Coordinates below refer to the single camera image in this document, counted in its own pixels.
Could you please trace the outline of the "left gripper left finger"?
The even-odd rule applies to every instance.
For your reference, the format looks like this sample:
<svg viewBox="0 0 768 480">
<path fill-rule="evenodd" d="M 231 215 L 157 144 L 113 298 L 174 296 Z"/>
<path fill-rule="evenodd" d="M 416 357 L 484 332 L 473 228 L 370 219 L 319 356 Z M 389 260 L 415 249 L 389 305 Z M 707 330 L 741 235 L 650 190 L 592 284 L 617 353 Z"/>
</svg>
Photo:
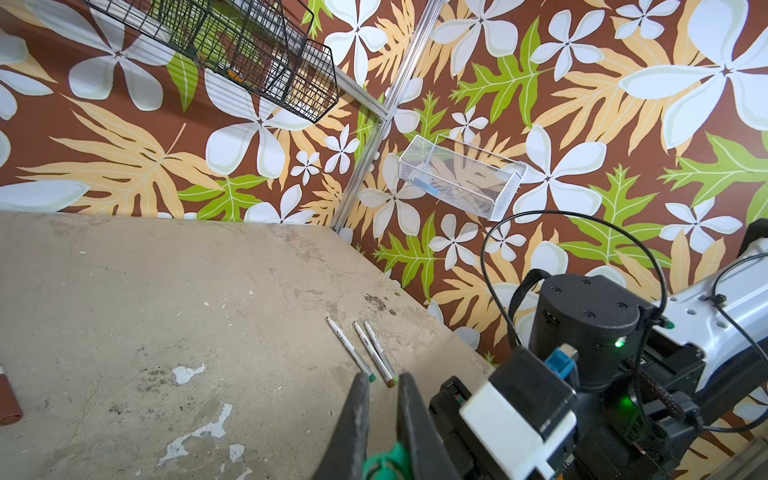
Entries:
<svg viewBox="0 0 768 480">
<path fill-rule="evenodd" d="M 325 454 L 312 479 L 361 480 L 367 458 L 369 377 L 355 375 Z"/>
</svg>

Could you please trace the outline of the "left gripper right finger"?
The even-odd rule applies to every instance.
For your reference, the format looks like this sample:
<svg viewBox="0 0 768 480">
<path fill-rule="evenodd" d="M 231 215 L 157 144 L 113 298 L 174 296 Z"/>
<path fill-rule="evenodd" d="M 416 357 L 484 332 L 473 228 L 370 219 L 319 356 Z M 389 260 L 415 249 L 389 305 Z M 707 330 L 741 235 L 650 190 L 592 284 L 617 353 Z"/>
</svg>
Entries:
<svg viewBox="0 0 768 480">
<path fill-rule="evenodd" d="M 411 479 L 460 479 L 410 373 L 398 379 L 396 438 L 408 454 Z"/>
</svg>

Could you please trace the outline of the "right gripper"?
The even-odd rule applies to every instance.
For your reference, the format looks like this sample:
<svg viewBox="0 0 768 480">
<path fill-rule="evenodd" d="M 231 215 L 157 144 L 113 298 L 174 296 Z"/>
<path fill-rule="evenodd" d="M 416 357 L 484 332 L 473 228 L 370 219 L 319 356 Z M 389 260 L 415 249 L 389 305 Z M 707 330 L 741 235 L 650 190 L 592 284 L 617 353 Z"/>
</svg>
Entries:
<svg viewBox="0 0 768 480">
<path fill-rule="evenodd" d="M 595 423 L 557 376 L 493 376 L 475 391 L 456 376 L 429 411 L 464 479 L 562 479 Z"/>
</svg>

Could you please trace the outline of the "dark green capped marker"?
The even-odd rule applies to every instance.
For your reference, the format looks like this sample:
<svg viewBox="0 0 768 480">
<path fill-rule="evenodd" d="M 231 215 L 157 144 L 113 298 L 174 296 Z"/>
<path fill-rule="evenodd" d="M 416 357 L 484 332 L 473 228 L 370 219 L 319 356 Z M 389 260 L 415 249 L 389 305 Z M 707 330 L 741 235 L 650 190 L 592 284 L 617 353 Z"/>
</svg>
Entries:
<svg viewBox="0 0 768 480">
<path fill-rule="evenodd" d="M 360 368 L 362 373 L 368 377 L 368 381 L 370 383 L 375 382 L 376 374 L 373 372 L 370 366 L 363 360 L 360 354 L 356 351 L 355 347 L 348 340 L 348 338 L 343 333 L 343 331 L 338 327 L 338 325 L 330 317 L 326 318 L 326 322 L 328 323 L 329 327 L 333 331 L 334 335 L 339 339 L 344 349 L 348 352 L 348 354 L 354 360 L 356 365 Z"/>
</svg>

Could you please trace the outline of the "light green capped marker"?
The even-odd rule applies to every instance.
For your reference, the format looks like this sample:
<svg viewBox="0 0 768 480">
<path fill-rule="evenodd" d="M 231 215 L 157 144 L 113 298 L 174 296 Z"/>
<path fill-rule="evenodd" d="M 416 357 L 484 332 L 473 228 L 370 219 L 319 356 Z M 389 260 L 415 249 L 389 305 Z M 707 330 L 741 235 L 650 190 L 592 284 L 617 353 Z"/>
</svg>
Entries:
<svg viewBox="0 0 768 480">
<path fill-rule="evenodd" d="M 377 353 L 378 358 L 381 360 L 381 363 L 382 363 L 383 367 L 387 371 L 387 373 L 385 374 L 387 385 L 389 387 L 393 387 L 397 383 L 397 379 L 395 377 L 394 369 L 391 366 L 388 358 L 386 357 L 386 355 L 384 353 L 383 346 L 379 342 L 379 340 L 378 340 L 377 336 L 375 335 L 371 325 L 367 321 L 364 322 L 364 328 L 365 328 L 365 330 L 367 332 L 367 335 L 368 335 L 368 337 L 369 337 L 369 339 L 370 339 L 370 341 L 371 341 L 371 343 L 373 345 L 374 350 Z"/>
</svg>

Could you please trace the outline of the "brown pen cap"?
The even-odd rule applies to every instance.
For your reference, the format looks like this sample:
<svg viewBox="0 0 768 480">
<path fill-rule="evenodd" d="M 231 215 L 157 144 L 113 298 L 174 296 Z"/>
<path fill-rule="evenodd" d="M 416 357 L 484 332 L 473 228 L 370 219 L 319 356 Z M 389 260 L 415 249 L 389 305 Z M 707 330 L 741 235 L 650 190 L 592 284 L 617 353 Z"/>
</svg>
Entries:
<svg viewBox="0 0 768 480">
<path fill-rule="evenodd" d="M 0 368 L 0 425 L 19 422 L 24 416 L 21 405 L 3 368 Z"/>
</svg>

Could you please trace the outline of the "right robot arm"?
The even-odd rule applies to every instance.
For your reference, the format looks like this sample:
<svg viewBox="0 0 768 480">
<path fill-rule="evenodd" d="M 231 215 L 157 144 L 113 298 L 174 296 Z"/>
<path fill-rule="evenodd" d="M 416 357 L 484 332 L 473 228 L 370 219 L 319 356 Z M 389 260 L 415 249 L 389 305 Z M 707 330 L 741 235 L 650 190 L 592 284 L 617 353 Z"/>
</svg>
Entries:
<svg viewBox="0 0 768 480">
<path fill-rule="evenodd" d="M 532 269 L 491 291 L 511 353 L 429 412 L 463 479 L 667 479 L 703 432 L 767 378 L 767 223 L 738 258 L 649 302 L 603 274 Z"/>
</svg>

